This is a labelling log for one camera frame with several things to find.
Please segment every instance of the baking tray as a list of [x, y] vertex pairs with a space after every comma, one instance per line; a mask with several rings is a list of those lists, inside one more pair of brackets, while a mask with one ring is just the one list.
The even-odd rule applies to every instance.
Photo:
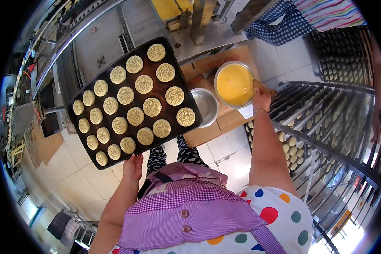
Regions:
[[[155, 44], [155, 43], [159, 43], [165, 47], [165, 57], [164, 57], [164, 59], [162, 59], [159, 62], [152, 62], [147, 57], [148, 48], [152, 44]], [[113, 82], [111, 82], [111, 80], [110, 80], [111, 70], [116, 66], [122, 66], [125, 69], [127, 59], [130, 58], [131, 56], [135, 56], [135, 55], [141, 57], [141, 59], [144, 63], [142, 70], [136, 74], [131, 74], [131, 73], [126, 71], [126, 73], [127, 73], [126, 80], [124, 82], [122, 82], [121, 84], [114, 84]], [[172, 81], [164, 83], [164, 82], [161, 82], [157, 79], [156, 70], [157, 70], [158, 66], [161, 65], [162, 63], [169, 63], [174, 67], [175, 77]], [[135, 89], [135, 81], [136, 81], [137, 77], [139, 77], [140, 75], [148, 75], [152, 78], [153, 89], [151, 90], [151, 92], [149, 92], [147, 94], [140, 94]], [[95, 95], [95, 103], [91, 106], [84, 106], [83, 113], [80, 115], [76, 115], [73, 112], [73, 102], [77, 99], [82, 100], [83, 93], [86, 90], [92, 90], [93, 91], [93, 87], [95, 85], [95, 82], [99, 79], [103, 79], [107, 82], [107, 84], [108, 84], [107, 94], [105, 96], [102, 96], [102, 97]], [[119, 103], [119, 109], [117, 110], [116, 113], [114, 113], [112, 115], [106, 114], [103, 110], [103, 101], [107, 97], [114, 97], [117, 99], [117, 91], [121, 87], [124, 87], [124, 86], [128, 86], [128, 87], [131, 87], [133, 89], [133, 91], [134, 91], [133, 102], [128, 104], [128, 105], [121, 105]], [[183, 102], [178, 106], [171, 106], [165, 100], [165, 92], [167, 91], [167, 89], [169, 87], [172, 87], [172, 86], [180, 87], [184, 91], [184, 94], [185, 94]], [[161, 102], [161, 105], [162, 105], [161, 112], [155, 117], [149, 117], [146, 114], [144, 114], [144, 121], [138, 126], [130, 125], [127, 122], [127, 124], [128, 124], [127, 131], [122, 135], [116, 134], [112, 129], [113, 119], [115, 119], [118, 116], [122, 116], [127, 120], [127, 111], [129, 109], [131, 109], [132, 107], [139, 107], [142, 109], [143, 102], [147, 98], [150, 98], [150, 97], [157, 98]], [[184, 108], [184, 107], [188, 107], [188, 108], [192, 109], [193, 112], [195, 113], [195, 122], [191, 126], [188, 126], [188, 127], [183, 127], [183, 126], [179, 125], [178, 122], [176, 121], [176, 114], [177, 114], [178, 110], [181, 108]], [[89, 112], [93, 108], [99, 108], [102, 110], [103, 121], [98, 125], [92, 124], [90, 119], [89, 119]], [[149, 149], [151, 149], [157, 145], [161, 145], [161, 144], [163, 144], [163, 143], [165, 143], [171, 139], [174, 139], [180, 135], [185, 134], [188, 131], [191, 131], [191, 130], [199, 127], [200, 124], [202, 123], [202, 116], [198, 110], [196, 102], [193, 99], [193, 96], [192, 96], [190, 90], [186, 86], [186, 81], [185, 81], [184, 75], [181, 71], [181, 68], [179, 67], [179, 64], [178, 64], [176, 58], [175, 58], [172, 47], [165, 37], [154, 38], [154, 39], [138, 46], [133, 51], [125, 54], [124, 56], [122, 56], [121, 58], [116, 60], [115, 62], [111, 63], [102, 72], [97, 74], [90, 82], [88, 82], [78, 92], [78, 94], [76, 94], [76, 96], [69, 102], [67, 110], [68, 110], [69, 117], [71, 118], [71, 121], [75, 126], [76, 132], [77, 132], [83, 146], [86, 149], [86, 152], [88, 153], [89, 157], [92, 159], [93, 163], [95, 164], [95, 166], [99, 170], [104, 170], [104, 169], [106, 169], [106, 168], [108, 168], [114, 164], [117, 164], [117, 163], [119, 163], [125, 159], [128, 159], [130, 157], [130, 155], [121, 151], [120, 159], [119, 160], [112, 160], [107, 154], [107, 147], [110, 146], [111, 144], [116, 144], [120, 147], [120, 141], [124, 137], [131, 137], [136, 142], [136, 150], [134, 151], [134, 153], [136, 155], [139, 155], [139, 154], [141, 154], [141, 153], [143, 153], [143, 152], [145, 152], [145, 151], [147, 151], [147, 150], [149, 150]], [[87, 133], [81, 133], [79, 130], [78, 122], [81, 118], [86, 118], [89, 121], [90, 130]], [[159, 138], [159, 137], [154, 135], [154, 141], [152, 142], [151, 145], [142, 145], [137, 140], [138, 130], [141, 128], [144, 128], [144, 127], [148, 127], [152, 130], [152, 126], [153, 126], [154, 122], [158, 119], [166, 119], [169, 122], [169, 124], [171, 125], [171, 133], [165, 138]], [[91, 150], [86, 144], [86, 137], [89, 135], [95, 135], [96, 136], [97, 130], [101, 127], [106, 127], [108, 129], [108, 131], [110, 132], [110, 140], [106, 144], [102, 144], [99, 142], [99, 147], [96, 150]], [[100, 152], [100, 151], [103, 151], [108, 157], [108, 162], [105, 166], [99, 165], [96, 161], [96, 157], [95, 157], [96, 153]]]

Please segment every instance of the cable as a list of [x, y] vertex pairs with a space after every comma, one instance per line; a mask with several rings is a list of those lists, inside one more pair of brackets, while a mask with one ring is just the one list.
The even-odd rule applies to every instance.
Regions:
[[23, 71], [25, 74], [27, 74], [27, 76], [31, 79], [30, 75], [26, 72], [26, 71]]

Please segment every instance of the polka dot shirt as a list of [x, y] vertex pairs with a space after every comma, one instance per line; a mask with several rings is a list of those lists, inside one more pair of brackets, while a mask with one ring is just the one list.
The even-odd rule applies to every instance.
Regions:
[[[249, 186], [238, 196], [268, 222], [267, 228], [288, 254], [309, 251], [313, 235], [312, 215], [299, 198], [274, 187]], [[109, 254], [118, 253], [115, 246]], [[198, 243], [182, 243], [165, 249], [137, 251], [141, 254], [193, 254], [193, 253], [265, 253], [250, 232], [233, 232]]]

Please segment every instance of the bracelet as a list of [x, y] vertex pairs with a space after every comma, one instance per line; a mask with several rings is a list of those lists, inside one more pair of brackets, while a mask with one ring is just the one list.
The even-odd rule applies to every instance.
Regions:
[[268, 113], [265, 109], [257, 109], [256, 111], [253, 112], [253, 115], [255, 115], [256, 113], [260, 111], [264, 111], [265, 113]]

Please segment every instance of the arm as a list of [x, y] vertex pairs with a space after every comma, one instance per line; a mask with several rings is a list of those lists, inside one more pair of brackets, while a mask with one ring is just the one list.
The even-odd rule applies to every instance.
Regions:
[[123, 164], [123, 178], [100, 216], [96, 237], [90, 254], [106, 254], [118, 242], [123, 227], [124, 214], [137, 201], [139, 180], [142, 176], [143, 156], [133, 154]]
[[374, 65], [374, 89], [375, 89], [375, 102], [374, 102], [374, 112], [373, 118], [371, 120], [373, 126], [373, 138], [371, 139], [372, 143], [379, 143], [381, 136], [381, 121], [380, 121], [380, 111], [381, 111], [381, 51], [378, 46], [378, 43], [373, 35], [370, 32], [371, 36], [371, 46], [373, 52], [371, 57], [373, 59]]
[[[253, 108], [268, 111], [271, 98], [256, 91]], [[298, 196], [289, 177], [288, 166], [282, 144], [275, 133], [271, 119], [265, 111], [254, 116], [254, 141], [251, 153], [249, 185], [271, 186]]]

